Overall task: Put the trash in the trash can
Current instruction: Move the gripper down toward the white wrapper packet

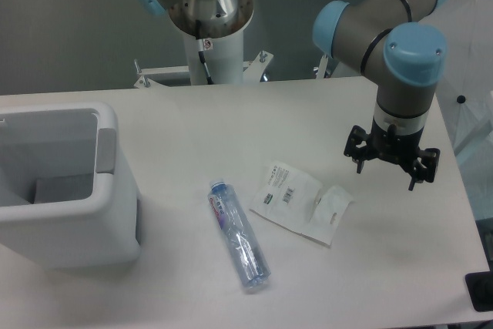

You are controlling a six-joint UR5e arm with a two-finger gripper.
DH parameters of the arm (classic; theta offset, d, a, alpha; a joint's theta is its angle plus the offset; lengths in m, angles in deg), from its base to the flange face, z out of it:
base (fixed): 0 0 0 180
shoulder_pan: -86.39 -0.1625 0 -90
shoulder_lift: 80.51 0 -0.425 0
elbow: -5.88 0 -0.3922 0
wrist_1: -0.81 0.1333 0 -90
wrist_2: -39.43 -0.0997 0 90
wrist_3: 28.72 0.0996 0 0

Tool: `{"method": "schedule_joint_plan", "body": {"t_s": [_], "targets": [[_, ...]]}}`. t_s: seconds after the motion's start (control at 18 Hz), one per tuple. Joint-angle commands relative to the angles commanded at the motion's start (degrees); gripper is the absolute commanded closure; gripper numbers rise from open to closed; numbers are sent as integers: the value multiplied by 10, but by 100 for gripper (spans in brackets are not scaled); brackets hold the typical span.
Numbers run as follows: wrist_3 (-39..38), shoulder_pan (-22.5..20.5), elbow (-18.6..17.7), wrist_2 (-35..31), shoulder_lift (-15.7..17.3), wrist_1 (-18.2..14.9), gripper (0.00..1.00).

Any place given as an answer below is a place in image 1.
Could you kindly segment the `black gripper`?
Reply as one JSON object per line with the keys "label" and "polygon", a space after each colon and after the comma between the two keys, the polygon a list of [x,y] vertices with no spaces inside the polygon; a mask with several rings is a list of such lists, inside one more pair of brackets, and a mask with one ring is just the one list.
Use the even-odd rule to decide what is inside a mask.
{"label": "black gripper", "polygon": [[361,173],[366,161],[379,159],[399,166],[410,166],[409,191],[417,183],[433,183],[441,151],[438,148],[419,149],[424,127],[409,135],[400,135],[396,129],[383,129],[373,118],[371,133],[353,126],[347,137],[344,155],[350,157]]}

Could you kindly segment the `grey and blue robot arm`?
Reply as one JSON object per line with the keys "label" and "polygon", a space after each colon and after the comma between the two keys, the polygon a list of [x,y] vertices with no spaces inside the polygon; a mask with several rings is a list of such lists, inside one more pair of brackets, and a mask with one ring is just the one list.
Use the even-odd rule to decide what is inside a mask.
{"label": "grey and blue robot arm", "polygon": [[[166,14],[182,33],[194,85],[244,83],[243,31],[253,0],[139,0],[154,15]],[[377,86],[372,127],[351,129],[344,148],[362,168],[379,159],[398,165],[412,184],[431,183],[440,152],[422,149],[421,135],[444,71],[447,43],[422,19],[446,0],[332,1],[318,13],[316,47],[357,70]]]}

